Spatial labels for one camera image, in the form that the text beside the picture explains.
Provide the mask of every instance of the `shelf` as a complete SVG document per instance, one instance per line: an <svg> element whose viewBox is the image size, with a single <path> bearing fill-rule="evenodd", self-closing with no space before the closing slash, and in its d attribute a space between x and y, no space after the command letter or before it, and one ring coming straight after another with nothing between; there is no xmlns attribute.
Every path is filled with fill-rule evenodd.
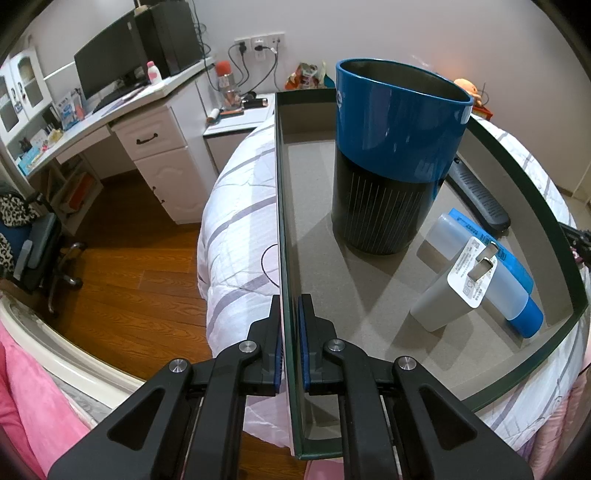
<svg viewBox="0 0 591 480"><path fill-rule="evenodd" d="M92 206L96 198L99 196L99 193L102 189L103 184L99 180L97 180L97 183L95 183L95 185L92 187L92 190L90 191L88 197L86 198L86 200L84 200L82 208L78 210L76 213L74 213L71 217L66 219L64 226L71 235L76 234L76 231L82 223L82 220L84 220L84 217L88 213L88 210L90 210L90 207Z"/></svg>
<svg viewBox="0 0 591 480"><path fill-rule="evenodd" d="M70 172L70 174L68 175L68 178L65 178L63 176L63 174L60 171L60 175L61 177L64 179L64 184L61 186L61 188L56 192L56 194L53 196L53 198L50 201L51 206L53 207L54 210L57 210L59 208L59 204L61 203L61 198L64 196L64 192L66 191L66 188L69 187L69 183L70 181L74 178L74 175L76 175L77 173L80 172L80 170L82 169L84 165L84 160L79 161L78 165L76 165L74 167L74 170L72 170Z"/></svg>

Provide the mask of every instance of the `blue and black container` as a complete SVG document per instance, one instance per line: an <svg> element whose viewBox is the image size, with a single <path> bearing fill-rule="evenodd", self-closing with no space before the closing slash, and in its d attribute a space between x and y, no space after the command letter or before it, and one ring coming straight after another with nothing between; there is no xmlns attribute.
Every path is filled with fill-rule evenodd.
<svg viewBox="0 0 591 480"><path fill-rule="evenodd" d="M437 196L472 97L439 75L387 60L342 60L336 86L335 230L361 251L396 253Z"/></svg>

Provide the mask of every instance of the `leopard print cloth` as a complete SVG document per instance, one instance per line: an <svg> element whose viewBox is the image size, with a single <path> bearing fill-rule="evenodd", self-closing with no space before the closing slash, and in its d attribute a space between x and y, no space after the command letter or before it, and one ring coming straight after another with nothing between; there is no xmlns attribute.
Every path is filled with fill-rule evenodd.
<svg viewBox="0 0 591 480"><path fill-rule="evenodd" d="M7 227L28 225L39 217L39 214L19 197L10 193L0 196L0 216ZM0 267L7 272L14 272L12 249L6 237L0 233Z"/></svg>
<svg viewBox="0 0 591 480"><path fill-rule="evenodd" d="M39 214L19 197L8 193L0 197L0 216L6 226L24 226L39 217Z"/></svg>
<svg viewBox="0 0 591 480"><path fill-rule="evenodd" d="M12 258L12 249L6 237L0 233L0 267L4 267L7 272L14 272L14 260Z"/></svg>

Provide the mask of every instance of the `chair wheel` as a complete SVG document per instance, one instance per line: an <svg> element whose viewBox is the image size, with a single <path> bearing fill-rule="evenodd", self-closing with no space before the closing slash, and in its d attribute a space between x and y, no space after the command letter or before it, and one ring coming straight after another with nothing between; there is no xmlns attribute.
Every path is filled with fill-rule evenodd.
<svg viewBox="0 0 591 480"><path fill-rule="evenodd" d="M76 242L72 245L72 248L77 248L80 252L83 252L88 248L88 244L86 242Z"/></svg>
<svg viewBox="0 0 591 480"><path fill-rule="evenodd" d="M70 287L72 288L72 290L80 290L82 288L82 285L84 285L84 282L82 281L81 278L73 278L74 282L70 283Z"/></svg>

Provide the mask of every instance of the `glass cabinet door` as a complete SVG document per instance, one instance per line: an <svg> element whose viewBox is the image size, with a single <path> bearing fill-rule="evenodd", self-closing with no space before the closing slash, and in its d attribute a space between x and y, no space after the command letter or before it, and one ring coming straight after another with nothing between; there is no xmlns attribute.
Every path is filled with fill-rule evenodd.
<svg viewBox="0 0 591 480"><path fill-rule="evenodd" d="M43 101L43 94L35 78L35 72L29 57L23 57L18 62L18 73L21 78L21 81L18 82L18 88L23 101L28 101L32 107L36 107Z"/></svg>
<svg viewBox="0 0 591 480"><path fill-rule="evenodd" d="M18 53L10 63L18 99L31 120L51 103L35 48Z"/></svg>
<svg viewBox="0 0 591 480"><path fill-rule="evenodd" d="M0 69L0 138L7 144L27 121L10 69Z"/></svg>

